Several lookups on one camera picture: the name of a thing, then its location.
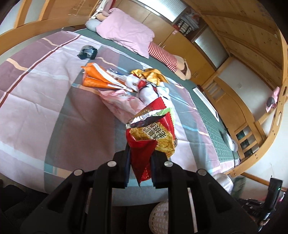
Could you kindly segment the red yellow snack bag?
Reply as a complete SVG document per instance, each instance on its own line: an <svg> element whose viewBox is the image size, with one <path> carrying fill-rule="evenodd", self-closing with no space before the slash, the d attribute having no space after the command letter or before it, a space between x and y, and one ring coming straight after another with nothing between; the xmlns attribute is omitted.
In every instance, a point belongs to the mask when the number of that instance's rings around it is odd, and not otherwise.
<svg viewBox="0 0 288 234"><path fill-rule="evenodd" d="M177 138L171 108L159 97L126 123L126 140L131 150L131 166L138 184L151 178L150 157L160 151L170 158Z"/></svg>

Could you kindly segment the white red plastic bag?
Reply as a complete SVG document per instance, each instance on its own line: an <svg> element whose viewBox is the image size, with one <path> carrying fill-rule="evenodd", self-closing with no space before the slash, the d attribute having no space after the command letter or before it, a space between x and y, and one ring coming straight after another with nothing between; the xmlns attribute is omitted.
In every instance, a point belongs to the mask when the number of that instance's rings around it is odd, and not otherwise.
<svg viewBox="0 0 288 234"><path fill-rule="evenodd" d="M169 98L169 89L163 84L156 85L134 75L126 76L125 85L136 92L136 97L140 99L145 106L159 97L165 99Z"/></svg>

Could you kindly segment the plaid pink grey bedspread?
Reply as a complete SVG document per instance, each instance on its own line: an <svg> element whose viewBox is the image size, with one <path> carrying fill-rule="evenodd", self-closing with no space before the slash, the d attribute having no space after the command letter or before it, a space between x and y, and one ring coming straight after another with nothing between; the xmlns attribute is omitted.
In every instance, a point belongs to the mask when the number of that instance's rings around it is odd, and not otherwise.
<svg viewBox="0 0 288 234"><path fill-rule="evenodd" d="M90 171L125 148L125 126L99 91L82 85L83 46L95 62L121 74L151 68L76 32L59 31L26 46L1 64L1 173L26 187L51 192L77 168ZM168 78L168 101L178 140L172 161L211 174L233 169L220 162L206 126L185 87Z"/></svg>

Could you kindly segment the striped plush doll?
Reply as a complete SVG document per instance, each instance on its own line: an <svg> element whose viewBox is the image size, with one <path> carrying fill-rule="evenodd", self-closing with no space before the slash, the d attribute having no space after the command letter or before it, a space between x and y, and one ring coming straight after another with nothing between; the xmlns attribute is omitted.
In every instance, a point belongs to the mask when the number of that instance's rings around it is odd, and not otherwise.
<svg viewBox="0 0 288 234"><path fill-rule="evenodd" d="M184 58L170 54L154 42L150 43L148 52L150 56L163 63L181 80L191 79L191 71L188 67L187 61Z"/></svg>

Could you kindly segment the pink printed plastic bag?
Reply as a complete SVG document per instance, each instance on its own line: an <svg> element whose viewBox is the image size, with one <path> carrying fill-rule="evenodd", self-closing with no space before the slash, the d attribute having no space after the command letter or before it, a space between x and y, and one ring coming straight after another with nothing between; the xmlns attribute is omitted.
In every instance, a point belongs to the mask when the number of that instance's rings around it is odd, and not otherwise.
<svg viewBox="0 0 288 234"><path fill-rule="evenodd" d="M100 91L100 98L111 113L124 124L145 108L140 99L127 94L124 90Z"/></svg>

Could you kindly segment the wooden wall cabinets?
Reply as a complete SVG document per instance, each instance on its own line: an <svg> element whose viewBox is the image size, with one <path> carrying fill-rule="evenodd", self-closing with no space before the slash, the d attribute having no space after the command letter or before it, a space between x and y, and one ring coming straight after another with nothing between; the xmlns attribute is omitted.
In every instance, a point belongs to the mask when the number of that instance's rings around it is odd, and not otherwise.
<svg viewBox="0 0 288 234"><path fill-rule="evenodd" d="M225 58L219 68L215 68L199 46L191 43L178 32L164 17L154 10L136 1L116 1L113 7L119 8L137 21L150 28L154 34L154 42L171 54L181 56L188 62L191 70L191 81L203 86L214 77L219 76L231 63L231 58Z"/></svg>

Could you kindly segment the pink pillow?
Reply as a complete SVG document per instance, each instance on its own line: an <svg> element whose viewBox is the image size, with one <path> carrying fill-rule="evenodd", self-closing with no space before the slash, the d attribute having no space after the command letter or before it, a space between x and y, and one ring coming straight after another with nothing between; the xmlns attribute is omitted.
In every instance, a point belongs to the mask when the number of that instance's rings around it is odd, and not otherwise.
<svg viewBox="0 0 288 234"><path fill-rule="evenodd" d="M154 32L118 8L112 8L108 13L96 26L96 32L104 39L149 58L148 48L155 37Z"/></svg>

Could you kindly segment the white round object on mat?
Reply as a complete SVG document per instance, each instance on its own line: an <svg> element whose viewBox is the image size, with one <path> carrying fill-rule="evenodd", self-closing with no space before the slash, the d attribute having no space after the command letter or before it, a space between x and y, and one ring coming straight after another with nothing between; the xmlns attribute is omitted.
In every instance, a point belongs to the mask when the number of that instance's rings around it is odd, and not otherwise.
<svg viewBox="0 0 288 234"><path fill-rule="evenodd" d="M237 152L238 151L238 145L235 142L235 140L233 140L231 138L231 136L228 133L221 133L222 139L224 141L224 143L226 144L227 148L229 150L231 150L232 152Z"/></svg>

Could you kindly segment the gold crumpled foil wrapper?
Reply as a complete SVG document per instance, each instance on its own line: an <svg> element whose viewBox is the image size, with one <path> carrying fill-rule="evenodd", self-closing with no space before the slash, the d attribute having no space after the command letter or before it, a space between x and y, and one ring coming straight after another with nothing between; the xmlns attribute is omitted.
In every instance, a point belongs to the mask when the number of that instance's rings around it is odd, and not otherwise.
<svg viewBox="0 0 288 234"><path fill-rule="evenodd" d="M158 69L135 69L132 70L130 73L140 79L145 79L151 83L154 83L157 86L160 86L161 83L169 83L167 78Z"/></svg>

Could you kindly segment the grey small pillow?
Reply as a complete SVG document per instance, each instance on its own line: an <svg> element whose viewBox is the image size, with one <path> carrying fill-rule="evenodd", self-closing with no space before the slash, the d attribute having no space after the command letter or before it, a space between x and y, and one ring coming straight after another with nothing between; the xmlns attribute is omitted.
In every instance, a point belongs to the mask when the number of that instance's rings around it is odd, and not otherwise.
<svg viewBox="0 0 288 234"><path fill-rule="evenodd" d="M96 32L96 27L101 24L98 19L90 19L85 23L85 26L88 30Z"/></svg>

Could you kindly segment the black plastic bag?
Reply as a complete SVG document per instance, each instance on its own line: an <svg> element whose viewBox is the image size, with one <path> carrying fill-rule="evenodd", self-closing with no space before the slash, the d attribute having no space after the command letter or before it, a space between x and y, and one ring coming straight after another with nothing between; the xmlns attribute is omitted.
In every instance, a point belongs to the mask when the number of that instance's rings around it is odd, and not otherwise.
<svg viewBox="0 0 288 234"><path fill-rule="evenodd" d="M79 54L77 55L80 59L95 59L96 55L98 53L98 50L90 45L85 45L80 50Z"/></svg>

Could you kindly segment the green bed mat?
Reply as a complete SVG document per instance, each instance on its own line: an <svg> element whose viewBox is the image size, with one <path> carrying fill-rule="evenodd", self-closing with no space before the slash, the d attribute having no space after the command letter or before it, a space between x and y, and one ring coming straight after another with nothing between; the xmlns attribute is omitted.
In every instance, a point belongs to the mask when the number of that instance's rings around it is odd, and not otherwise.
<svg viewBox="0 0 288 234"><path fill-rule="evenodd" d="M97 33L92 32L88 29L81 29L76 31L76 33L88 37L90 39L93 39L95 41L98 41L106 46L113 47L128 56L132 57L133 59L142 62L152 68L158 69L163 75L165 75L168 78L173 79L175 82L179 83L183 87L187 89L187 91L190 93L190 96L196 105L196 108L202 118L202 121L204 125L206 126L206 129L208 131L208 134L212 140L213 146L216 149L216 153L218 155L220 162L226 162L229 160L236 160L235 165L240 162L240 158L236 152L230 151L226 144L224 143L221 133L225 132L226 129L221 121L217 121L215 116L211 113L211 111L207 108L207 106L202 102L202 100L195 94L193 91L194 88L196 88L196 84L192 81L183 81L180 78L178 78L172 71L170 71L164 64L157 61L156 59L150 57L148 59L126 49L123 46L120 46L119 44L116 44L113 41L104 39L100 37Z"/></svg>

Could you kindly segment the white flat board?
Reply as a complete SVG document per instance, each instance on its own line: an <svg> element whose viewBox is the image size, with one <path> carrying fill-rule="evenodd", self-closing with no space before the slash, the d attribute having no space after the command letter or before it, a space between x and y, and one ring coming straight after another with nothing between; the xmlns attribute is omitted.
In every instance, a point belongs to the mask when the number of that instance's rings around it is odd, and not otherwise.
<svg viewBox="0 0 288 234"><path fill-rule="evenodd" d="M219 115L207 97L199 90L199 88L195 87L193 89L194 93L201 99L201 101L205 104L205 106L209 109L209 111L213 114L215 119L219 122Z"/></svg>

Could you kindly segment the orange white plastic bag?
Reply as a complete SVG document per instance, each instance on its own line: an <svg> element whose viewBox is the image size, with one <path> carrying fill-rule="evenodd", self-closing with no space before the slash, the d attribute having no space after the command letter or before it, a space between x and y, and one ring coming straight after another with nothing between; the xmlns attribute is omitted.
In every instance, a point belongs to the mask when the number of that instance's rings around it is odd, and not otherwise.
<svg viewBox="0 0 288 234"><path fill-rule="evenodd" d="M114 79L97 63L87 63L86 66L81 66L81 68L84 70L82 78L83 86L102 89L124 89L133 92L124 82Z"/></svg>

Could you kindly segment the blue white medicine box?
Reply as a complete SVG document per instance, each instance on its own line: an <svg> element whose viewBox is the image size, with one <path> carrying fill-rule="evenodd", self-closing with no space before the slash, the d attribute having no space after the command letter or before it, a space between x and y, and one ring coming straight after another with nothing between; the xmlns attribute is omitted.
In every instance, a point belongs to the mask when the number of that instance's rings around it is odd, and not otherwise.
<svg viewBox="0 0 288 234"><path fill-rule="evenodd" d="M116 80L120 80L121 82L126 81L126 75L123 75L112 68L107 69L106 72Z"/></svg>

